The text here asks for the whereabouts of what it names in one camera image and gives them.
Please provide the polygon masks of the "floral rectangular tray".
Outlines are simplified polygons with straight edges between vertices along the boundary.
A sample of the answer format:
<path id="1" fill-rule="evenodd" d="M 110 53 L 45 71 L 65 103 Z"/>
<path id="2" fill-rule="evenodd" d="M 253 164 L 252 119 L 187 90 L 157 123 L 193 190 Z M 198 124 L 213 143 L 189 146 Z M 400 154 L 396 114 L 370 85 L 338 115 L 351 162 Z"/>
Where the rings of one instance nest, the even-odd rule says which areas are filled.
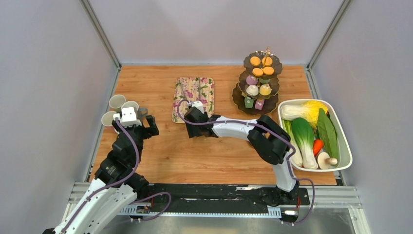
<path id="1" fill-rule="evenodd" d="M 179 102 L 183 99 L 191 102 L 200 101 L 209 116 L 214 114 L 213 78 L 181 77 L 176 80 L 171 116 L 171 120 L 174 123 L 184 123 L 182 119 L 178 117 L 178 111 L 184 116 L 184 113 L 188 110 L 187 103 L 185 102 L 178 108 Z"/>

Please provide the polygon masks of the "green cake with panda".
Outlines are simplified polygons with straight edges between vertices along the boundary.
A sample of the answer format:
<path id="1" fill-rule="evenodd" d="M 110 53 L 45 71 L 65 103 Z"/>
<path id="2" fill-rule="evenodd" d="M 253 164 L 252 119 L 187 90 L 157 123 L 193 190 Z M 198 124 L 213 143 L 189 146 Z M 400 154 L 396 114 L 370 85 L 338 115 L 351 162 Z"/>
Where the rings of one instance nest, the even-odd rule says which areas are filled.
<path id="1" fill-rule="evenodd" d="M 254 107 L 254 99 L 252 99 L 251 97 L 245 97 L 244 98 L 244 106 L 247 109 L 251 109 Z"/>

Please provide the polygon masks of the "white round cake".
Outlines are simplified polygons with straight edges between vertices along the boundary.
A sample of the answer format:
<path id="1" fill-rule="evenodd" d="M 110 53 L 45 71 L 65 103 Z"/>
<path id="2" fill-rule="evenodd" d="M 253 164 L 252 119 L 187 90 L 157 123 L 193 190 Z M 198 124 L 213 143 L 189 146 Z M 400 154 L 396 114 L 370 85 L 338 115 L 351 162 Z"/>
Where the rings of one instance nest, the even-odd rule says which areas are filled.
<path id="1" fill-rule="evenodd" d="M 259 88 L 257 85 L 248 85 L 245 91 L 249 96 L 257 96 L 259 94 Z"/>

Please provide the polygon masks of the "three-tier dark cake stand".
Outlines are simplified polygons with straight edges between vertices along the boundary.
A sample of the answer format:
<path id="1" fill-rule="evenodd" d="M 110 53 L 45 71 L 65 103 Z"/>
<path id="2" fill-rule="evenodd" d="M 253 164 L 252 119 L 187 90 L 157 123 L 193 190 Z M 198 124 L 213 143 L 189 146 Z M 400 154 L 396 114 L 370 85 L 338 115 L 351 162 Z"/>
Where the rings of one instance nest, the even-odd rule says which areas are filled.
<path id="1" fill-rule="evenodd" d="M 271 67 L 274 68 L 275 72 L 273 75 L 271 76 L 267 76 L 267 75 L 262 75 L 261 77 L 256 77 L 252 74 L 252 70 L 253 68 L 264 68 L 262 65 L 262 62 L 259 66 L 252 66 L 250 64 L 250 58 L 253 56 L 257 56 L 259 57 L 261 60 L 266 57 L 266 56 L 270 56 L 273 59 L 273 63 L 271 65 Z M 271 112 L 273 112 L 279 102 L 279 89 L 280 89 L 280 84 L 279 84 L 279 78 L 278 75 L 281 74 L 282 72 L 282 63 L 280 62 L 280 59 L 274 55 L 271 51 L 270 48 L 267 47 L 266 50 L 264 51 L 255 51 L 249 55 L 247 55 L 244 58 L 243 61 L 243 66 L 244 66 L 244 71 L 239 75 L 238 77 L 238 82 L 235 86 L 235 88 L 232 91 L 232 99 L 233 102 L 235 103 L 235 105 L 238 107 L 238 109 L 248 115 L 265 115 L 265 114 L 269 114 Z M 271 79 L 271 81 L 268 83 L 271 88 L 272 88 L 272 92 L 270 95 L 268 96 L 262 96 L 260 94 L 258 94 L 257 96 L 249 96 L 246 93 L 246 88 L 248 87 L 248 84 L 246 83 L 246 78 L 248 75 L 254 76 L 256 77 L 259 82 L 257 83 L 258 88 L 260 88 L 260 86 L 262 84 L 260 84 L 260 79 Z M 262 110 L 256 110 L 254 107 L 251 109 L 247 109 L 244 106 L 244 98 L 245 97 L 251 97 L 252 99 L 254 99 L 254 106 L 255 106 L 255 101 L 257 99 L 264 99 L 264 106 Z"/>

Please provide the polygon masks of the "purple cake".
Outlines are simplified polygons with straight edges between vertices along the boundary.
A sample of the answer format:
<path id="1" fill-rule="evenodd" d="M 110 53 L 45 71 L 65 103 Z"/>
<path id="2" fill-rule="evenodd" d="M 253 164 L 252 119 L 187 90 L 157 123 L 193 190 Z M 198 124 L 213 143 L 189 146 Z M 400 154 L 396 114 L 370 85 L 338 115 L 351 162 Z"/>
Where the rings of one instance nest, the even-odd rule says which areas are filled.
<path id="1" fill-rule="evenodd" d="M 257 83 L 259 82 L 256 77 L 251 75 L 248 75 L 245 81 L 248 85 L 257 85 Z"/>

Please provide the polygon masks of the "yellow cupcake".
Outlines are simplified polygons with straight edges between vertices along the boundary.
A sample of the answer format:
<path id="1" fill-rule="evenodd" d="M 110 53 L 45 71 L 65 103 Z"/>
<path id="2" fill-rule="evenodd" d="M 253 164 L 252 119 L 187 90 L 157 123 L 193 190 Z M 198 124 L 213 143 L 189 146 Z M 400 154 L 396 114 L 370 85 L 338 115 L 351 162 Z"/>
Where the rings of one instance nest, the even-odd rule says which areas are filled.
<path id="1" fill-rule="evenodd" d="M 259 88 L 259 94 L 262 96 L 268 96 L 271 94 L 271 92 L 272 92 L 272 88 L 268 83 L 262 84 Z"/>

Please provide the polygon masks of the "round biscuit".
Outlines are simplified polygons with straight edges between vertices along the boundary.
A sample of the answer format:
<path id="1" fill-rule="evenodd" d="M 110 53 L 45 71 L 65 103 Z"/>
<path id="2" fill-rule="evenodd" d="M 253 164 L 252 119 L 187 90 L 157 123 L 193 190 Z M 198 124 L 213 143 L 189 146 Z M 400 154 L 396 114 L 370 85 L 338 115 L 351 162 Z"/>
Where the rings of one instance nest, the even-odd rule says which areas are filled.
<path id="1" fill-rule="evenodd" d="M 264 75 L 271 76 L 271 75 L 274 74 L 274 72 L 275 72 L 275 70 L 271 66 L 266 66 L 266 67 L 263 68 L 263 74 Z"/>
<path id="2" fill-rule="evenodd" d="M 271 66 L 273 63 L 273 59 L 270 56 L 266 56 L 262 59 L 263 67 Z"/>
<path id="3" fill-rule="evenodd" d="M 253 56 L 250 58 L 250 64 L 252 66 L 259 66 L 261 64 L 261 59 L 257 56 Z"/>
<path id="4" fill-rule="evenodd" d="M 263 69 L 262 68 L 253 68 L 252 74 L 256 77 L 261 77 L 263 75 Z"/>

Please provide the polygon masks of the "green round cake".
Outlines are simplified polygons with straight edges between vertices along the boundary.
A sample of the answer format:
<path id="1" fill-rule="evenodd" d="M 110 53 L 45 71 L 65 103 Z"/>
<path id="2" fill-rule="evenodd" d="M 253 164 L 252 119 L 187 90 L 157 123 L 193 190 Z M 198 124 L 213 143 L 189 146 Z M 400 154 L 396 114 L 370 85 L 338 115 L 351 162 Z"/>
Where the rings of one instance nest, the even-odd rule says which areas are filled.
<path id="1" fill-rule="evenodd" d="M 271 79 L 260 79 L 260 84 L 267 84 L 271 81 Z"/>

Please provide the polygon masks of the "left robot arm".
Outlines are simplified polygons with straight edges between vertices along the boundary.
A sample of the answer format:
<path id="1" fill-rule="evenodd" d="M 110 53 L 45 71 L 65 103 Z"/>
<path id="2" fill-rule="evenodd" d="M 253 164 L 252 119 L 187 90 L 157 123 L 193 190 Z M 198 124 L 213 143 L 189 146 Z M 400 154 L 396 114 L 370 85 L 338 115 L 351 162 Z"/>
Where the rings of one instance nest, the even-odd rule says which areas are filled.
<path id="1" fill-rule="evenodd" d="M 125 206 L 148 198 L 149 183 L 136 169 L 144 140 L 159 135 L 159 130 L 153 116 L 145 119 L 148 127 L 142 124 L 123 127 L 118 119 L 112 122 L 119 134 L 87 191 L 59 225 L 44 233 L 98 234 Z"/>

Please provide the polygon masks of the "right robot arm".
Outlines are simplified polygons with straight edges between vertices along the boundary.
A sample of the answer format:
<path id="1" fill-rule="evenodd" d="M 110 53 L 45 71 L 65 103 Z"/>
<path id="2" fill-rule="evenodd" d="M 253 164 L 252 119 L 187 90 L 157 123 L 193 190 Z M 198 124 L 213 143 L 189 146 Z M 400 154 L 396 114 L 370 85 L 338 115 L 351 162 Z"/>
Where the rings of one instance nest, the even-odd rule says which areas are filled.
<path id="1" fill-rule="evenodd" d="M 259 157 L 272 165 L 276 177 L 279 200 L 292 203 L 298 196 L 298 179 L 289 159 L 298 150 L 291 144 L 290 135 L 268 116 L 258 119 L 240 120 L 221 115 L 208 116 L 192 106 L 184 116 L 188 136 L 232 137 L 248 141 Z"/>

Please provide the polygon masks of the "cream mug left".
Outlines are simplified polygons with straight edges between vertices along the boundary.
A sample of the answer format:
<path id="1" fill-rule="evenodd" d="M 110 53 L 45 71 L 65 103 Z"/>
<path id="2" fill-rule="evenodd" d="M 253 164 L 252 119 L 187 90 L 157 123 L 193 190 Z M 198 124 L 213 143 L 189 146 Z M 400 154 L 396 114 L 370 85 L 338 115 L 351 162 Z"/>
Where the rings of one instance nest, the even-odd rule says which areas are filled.
<path id="1" fill-rule="evenodd" d="M 112 126 L 112 121 L 113 121 L 113 116 L 117 114 L 116 111 L 108 111 L 106 112 L 102 117 L 101 117 L 101 124 L 104 127 L 111 127 Z"/>

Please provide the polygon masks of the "cream mug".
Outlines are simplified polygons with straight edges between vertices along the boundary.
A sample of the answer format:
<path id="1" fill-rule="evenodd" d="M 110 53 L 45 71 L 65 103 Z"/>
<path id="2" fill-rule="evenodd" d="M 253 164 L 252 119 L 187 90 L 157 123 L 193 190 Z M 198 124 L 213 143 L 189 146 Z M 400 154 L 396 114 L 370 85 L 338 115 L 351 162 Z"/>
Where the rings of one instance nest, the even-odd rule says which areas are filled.
<path id="1" fill-rule="evenodd" d="M 106 112 L 102 117 L 101 117 L 101 124 L 104 127 L 111 127 L 112 126 L 112 121 L 113 121 L 113 116 L 117 114 L 116 111 L 108 111 Z"/>
<path id="2" fill-rule="evenodd" d="M 109 107 L 113 111 L 119 112 L 122 105 L 127 101 L 126 97 L 123 95 L 114 95 L 109 100 Z"/>

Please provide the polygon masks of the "cream mug far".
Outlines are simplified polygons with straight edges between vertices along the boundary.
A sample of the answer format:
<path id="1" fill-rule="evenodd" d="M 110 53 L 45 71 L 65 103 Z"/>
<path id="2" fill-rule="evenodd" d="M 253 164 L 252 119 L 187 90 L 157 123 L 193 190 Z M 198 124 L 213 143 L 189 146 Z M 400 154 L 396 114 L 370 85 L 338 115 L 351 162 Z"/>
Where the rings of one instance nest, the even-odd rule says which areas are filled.
<path id="1" fill-rule="evenodd" d="M 113 111 L 119 112 L 122 105 L 127 101 L 126 97 L 123 95 L 114 95 L 109 100 L 109 107 Z"/>

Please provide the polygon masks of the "green bok choy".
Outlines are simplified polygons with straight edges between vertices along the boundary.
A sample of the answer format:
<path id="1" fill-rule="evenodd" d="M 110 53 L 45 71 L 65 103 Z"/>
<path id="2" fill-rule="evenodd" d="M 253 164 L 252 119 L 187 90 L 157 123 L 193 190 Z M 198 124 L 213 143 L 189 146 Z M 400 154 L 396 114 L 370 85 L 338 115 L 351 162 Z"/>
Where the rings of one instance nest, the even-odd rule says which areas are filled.
<path id="1" fill-rule="evenodd" d="M 301 152 L 303 167 L 306 169 L 317 169 L 318 164 L 313 153 L 314 135 L 312 127 L 301 117 L 293 120 L 291 127 L 295 142 Z"/>

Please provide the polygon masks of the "napa cabbage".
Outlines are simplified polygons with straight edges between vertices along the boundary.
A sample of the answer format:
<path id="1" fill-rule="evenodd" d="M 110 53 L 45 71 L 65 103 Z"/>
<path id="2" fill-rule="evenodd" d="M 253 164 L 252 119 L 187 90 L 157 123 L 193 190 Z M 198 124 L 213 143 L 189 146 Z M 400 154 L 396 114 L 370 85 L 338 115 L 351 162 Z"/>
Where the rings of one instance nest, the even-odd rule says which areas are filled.
<path id="1" fill-rule="evenodd" d="M 319 110 L 322 109 L 325 114 L 328 108 L 320 101 L 310 100 L 303 104 L 285 104 L 280 108 L 281 118 L 293 121 L 297 118 L 305 119 L 313 129 L 317 128 Z"/>

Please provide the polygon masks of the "white oval vegetable basin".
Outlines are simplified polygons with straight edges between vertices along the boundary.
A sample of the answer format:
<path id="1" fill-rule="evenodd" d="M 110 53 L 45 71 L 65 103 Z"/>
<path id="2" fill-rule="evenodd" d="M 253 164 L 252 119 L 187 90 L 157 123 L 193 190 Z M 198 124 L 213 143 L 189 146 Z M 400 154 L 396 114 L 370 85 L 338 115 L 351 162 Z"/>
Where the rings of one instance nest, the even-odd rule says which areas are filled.
<path id="1" fill-rule="evenodd" d="M 297 152 L 291 164 L 308 172 L 349 168 L 353 157 L 334 108 L 318 99 L 294 99 L 278 107 L 279 120 L 292 136 Z"/>

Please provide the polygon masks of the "orange carrot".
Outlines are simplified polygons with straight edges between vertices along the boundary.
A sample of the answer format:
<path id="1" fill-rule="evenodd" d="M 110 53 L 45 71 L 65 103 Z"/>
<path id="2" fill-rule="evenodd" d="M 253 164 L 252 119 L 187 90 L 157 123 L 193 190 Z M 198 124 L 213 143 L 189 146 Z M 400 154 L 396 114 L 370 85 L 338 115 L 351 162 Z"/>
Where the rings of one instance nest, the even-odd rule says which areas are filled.
<path id="1" fill-rule="evenodd" d="M 324 144 L 323 144 L 322 140 L 320 140 L 320 139 L 315 139 L 314 140 L 314 142 L 313 142 L 314 157 L 316 157 L 319 154 L 319 152 L 323 149 L 323 146 L 324 146 Z"/>

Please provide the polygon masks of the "long dark green leaf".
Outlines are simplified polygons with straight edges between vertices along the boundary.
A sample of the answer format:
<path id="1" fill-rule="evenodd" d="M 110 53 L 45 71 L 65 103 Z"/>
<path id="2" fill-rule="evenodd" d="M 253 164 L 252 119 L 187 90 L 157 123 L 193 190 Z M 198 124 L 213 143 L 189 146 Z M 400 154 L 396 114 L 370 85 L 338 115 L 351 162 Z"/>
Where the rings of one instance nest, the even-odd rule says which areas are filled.
<path id="1" fill-rule="evenodd" d="M 338 136 L 331 120 L 326 115 L 325 111 L 320 108 L 317 120 L 317 130 L 319 138 L 324 143 L 325 151 L 330 157 L 339 159 Z"/>

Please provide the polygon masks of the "white mushroom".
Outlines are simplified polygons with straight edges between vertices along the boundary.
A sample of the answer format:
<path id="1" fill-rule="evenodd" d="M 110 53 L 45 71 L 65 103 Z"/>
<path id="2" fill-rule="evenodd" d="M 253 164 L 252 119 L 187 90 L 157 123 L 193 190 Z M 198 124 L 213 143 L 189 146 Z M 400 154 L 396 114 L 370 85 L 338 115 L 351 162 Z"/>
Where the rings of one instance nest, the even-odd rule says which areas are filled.
<path id="1" fill-rule="evenodd" d="M 321 152 L 317 156 L 317 163 L 321 170 L 327 170 L 332 166 L 336 166 L 338 164 L 338 160 L 330 157 L 327 152 Z"/>

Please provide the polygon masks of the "grey handled mug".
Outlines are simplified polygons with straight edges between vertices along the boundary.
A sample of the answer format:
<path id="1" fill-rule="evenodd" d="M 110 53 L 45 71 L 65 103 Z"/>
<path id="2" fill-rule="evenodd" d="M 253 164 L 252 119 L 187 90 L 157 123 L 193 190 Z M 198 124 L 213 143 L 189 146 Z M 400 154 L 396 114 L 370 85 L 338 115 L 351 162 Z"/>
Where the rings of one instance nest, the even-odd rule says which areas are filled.
<path id="1" fill-rule="evenodd" d="M 136 101 L 126 101 L 122 106 L 121 106 L 121 112 L 123 113 L 123 109 L 125 108 L 130 108 L 133 107 L 135 112 L 136 112 L 136 116 L 138 119 L 142 119 L 145 116 L 148 115 L 148 109 L 147 108 L 140 108 L 139 104 Z"/>

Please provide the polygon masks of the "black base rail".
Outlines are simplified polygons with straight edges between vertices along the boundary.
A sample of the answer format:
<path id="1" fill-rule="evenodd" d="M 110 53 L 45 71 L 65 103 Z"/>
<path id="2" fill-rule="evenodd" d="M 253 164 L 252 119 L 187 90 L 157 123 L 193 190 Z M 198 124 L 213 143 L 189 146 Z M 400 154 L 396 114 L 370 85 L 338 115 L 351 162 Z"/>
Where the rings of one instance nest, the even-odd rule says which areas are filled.
<path id="1" fill-rule="evenodd" d="M 152 211 L 169 213 L 264 214 L 270 207 L 310 204 L 307 189 L 288 193 L 274 186 L 153 184 L 140 198 L 150 195 L 156 196 L 150 199 Z"/>

